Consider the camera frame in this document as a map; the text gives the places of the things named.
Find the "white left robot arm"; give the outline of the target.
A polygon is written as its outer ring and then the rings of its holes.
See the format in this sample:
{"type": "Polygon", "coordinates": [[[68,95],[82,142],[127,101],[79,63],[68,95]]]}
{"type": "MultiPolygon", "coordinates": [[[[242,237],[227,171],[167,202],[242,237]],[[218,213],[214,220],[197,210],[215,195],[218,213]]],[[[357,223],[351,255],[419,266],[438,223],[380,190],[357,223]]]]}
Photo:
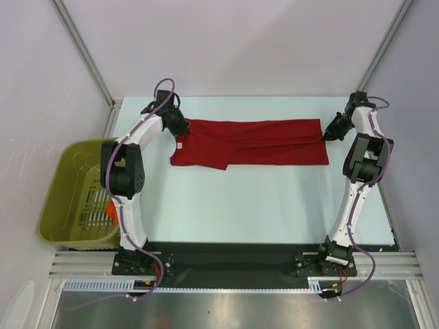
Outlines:
{"type": "Polygon", "coordinates": [[[147,272],[151,256],[143,251],[147,236],[141,219],[140,195],[145,184],[143,151],[163,130],[172,136],[190,134],[189,122],[180,110],[180,97],[171,90],[155,92],[154,101],[141,112],[131,130],[101,148],[101,184],[116,210],[120,229],[120,247],[134,251],[128,266],[135,273],[147,272]]]}

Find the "olive green plastic basket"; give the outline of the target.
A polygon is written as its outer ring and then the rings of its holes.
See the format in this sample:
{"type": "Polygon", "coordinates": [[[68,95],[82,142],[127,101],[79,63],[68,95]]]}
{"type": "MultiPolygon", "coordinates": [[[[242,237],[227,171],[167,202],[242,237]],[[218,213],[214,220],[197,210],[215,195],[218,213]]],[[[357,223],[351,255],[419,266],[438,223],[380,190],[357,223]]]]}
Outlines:
{"type": "Polygon", "coordinates": [[[40,216],[41,240],[78,250],[116,249],[119,225],[107,214],[110,201],[101,185],[102,145],[115,139],[76,142],[62,153],[40,216]]]}

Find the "right aluminium corner post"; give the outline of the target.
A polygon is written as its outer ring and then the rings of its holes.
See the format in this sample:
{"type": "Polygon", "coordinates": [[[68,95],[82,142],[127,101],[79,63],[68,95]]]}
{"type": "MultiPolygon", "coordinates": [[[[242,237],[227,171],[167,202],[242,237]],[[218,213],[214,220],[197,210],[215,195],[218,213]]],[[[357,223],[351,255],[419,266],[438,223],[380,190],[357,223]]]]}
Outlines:
{"type": "Polygon", "coordinates": [[[364,71],[361,79],[359,80],[356,87],[354,87],[353,92],[356,91],[367,91],[368,86],[370,85],[373,77],[379,70],[381,63],[384,61],[385,56],[390,50],[390,47],[396,40],[396,37],[399,34],[400,29],[402,28],[405,20],[410,15],[410,12],[416,5],[417,1],[415,0],[404,0],[401,2],[394,18],[391,20],[389,27],[387,28],[379,46],[377,47],[369,65],[364,71]]]}

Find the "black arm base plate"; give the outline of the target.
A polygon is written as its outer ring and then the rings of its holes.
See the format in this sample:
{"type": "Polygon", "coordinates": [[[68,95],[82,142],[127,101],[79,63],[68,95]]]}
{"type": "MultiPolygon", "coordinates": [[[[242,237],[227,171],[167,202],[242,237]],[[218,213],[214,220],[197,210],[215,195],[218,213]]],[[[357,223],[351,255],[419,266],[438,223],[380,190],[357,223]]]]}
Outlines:
{"type": "Polygon", "coordinates": [[[299,278],[354,278],[354,260],[342,270],[325,271],[317,264],[317,244],[148,242],[143,252],[118,248],[114,276],[161,275],[173,282],[209,281],[261,284],[299,278]]]}

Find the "red t shirt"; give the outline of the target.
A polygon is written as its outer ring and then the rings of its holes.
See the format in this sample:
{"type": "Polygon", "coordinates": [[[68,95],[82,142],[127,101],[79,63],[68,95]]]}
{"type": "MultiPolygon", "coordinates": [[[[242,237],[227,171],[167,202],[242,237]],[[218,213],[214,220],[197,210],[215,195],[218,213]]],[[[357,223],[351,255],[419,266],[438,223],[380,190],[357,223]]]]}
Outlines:
{"type": "Polygon", "coordinates": [[[230,165],[327,166],[319,119],[280,121],[189,120],[190,133],[175,137],[175,167],[225,170],[230,165]]]}

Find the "aluminium front frame rail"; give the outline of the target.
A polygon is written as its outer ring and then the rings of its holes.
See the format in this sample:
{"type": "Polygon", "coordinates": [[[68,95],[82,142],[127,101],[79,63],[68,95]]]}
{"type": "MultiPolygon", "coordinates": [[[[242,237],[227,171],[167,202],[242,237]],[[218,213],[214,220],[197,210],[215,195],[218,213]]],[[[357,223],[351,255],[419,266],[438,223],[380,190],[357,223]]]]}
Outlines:
{"type": "MultiPolygon", "coordinates": [[[[51,277],[108,278],[115,251],[59,251],[49,270],[51,277]]],[[[374,280],[422,280],[423,273],[414,252],[373,252],[374,280]]]]}

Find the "aluminium corner post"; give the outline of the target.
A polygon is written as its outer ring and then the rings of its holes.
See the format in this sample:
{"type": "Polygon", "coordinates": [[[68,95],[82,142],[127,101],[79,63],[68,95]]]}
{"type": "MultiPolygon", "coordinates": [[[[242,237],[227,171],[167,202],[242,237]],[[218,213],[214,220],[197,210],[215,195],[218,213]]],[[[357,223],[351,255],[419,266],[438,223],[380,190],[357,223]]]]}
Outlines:
{"type": "Polygon", "coordinates": [[[369,65],[364,71],[361,79],[359,80],[356,87],[354,87],[353,92],[356,91],[367,91],[368,86],[370,85],[373,77],[379,70],[381,63],[384,61],[385,56],[390,50],[390,47],[396,40],[396,37],[399,34],[400,29],[402,28],[405,20],[410,15],[410,12],[416,5],[417,1],[415,0],[404,0],[401,2],[394,18],[391,20],[389,27],[387,28],[379,46],[377,47],[369,65]]]}
{"type": "Polygon", "coordinates": [[[114,121],[121,108],[121,100],[116,100],[110,93],[110,90],[105,83],[102,74],[100,73],[98,66],[96,65],[91,52],[89,51],[84,39],[71,16],[68,7],[64,1],[51,0],[52,4],[60,22],[62,23],[67,35],[71,39],[73,46],[79,54],[79,57],[83,61],[91,79],[95,83],[100,95],[108,106],[108,114],[105,116],[104,130],[102,137],[109,137],[112,134],[114,128],[114,121]]]}

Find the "left aluminium corner post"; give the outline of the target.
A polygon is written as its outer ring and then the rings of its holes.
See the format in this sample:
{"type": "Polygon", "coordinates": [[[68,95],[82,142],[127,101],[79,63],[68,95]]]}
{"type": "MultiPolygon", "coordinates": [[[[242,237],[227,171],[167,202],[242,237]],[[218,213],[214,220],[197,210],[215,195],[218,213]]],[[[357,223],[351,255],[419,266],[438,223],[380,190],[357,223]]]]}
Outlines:
{"type": "Polygon", "coordinates": [[[60,22],[62,23],[67,35],[71,39],[73,46],[79,54],[79,57],[83,61],[91,79],[95,83],[100,95],[108,106],[108,114],[105,116],[104,130],[102,137],[109,137],[112,134],[114,128],[114,121],[121,108],[121,100],[116,100],[110,93],[110,90],[105,83],[102,74],[100,73],[98,66],[96,65],[91,52],[89,51],[84,39],[71,16],[68,7],[64,1],[51,0],[52,4],[60,22]]]}

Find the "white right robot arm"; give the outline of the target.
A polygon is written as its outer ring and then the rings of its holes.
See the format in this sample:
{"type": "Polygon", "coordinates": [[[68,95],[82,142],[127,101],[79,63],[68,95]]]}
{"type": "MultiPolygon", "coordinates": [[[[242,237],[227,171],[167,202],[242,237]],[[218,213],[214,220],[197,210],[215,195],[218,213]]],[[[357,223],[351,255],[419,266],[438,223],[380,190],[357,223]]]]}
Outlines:
{"type": "Polygon", "coordinates": [[[380,109],[367,93],[358,90],[324,131],[324,141],[342,141],[351,129],[356,131],[342,168],[346,184],[338,216],[316,258],[316,266],[324,275],[332,275],[352,263],[361,210],[388,167],[394,141],[385,137],[379,127],[380,109]]]}

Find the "orange garment in basket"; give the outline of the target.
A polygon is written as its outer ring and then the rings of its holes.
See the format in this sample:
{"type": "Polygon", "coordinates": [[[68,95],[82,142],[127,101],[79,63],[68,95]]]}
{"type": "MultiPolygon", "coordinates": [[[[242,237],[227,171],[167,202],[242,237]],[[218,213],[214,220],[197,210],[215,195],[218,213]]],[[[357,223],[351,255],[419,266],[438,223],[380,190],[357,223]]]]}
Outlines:
{"type": "Polygon", "coordinates": [[[118,226],[119,225],[119,215],[117,212],[117,209],[114,205],[114,202],[112,200],[110,200],[108,202],[107,208],[106,208],[106,214],[107,216],[111,219],[112,224],[114,226],[118,226]]]}

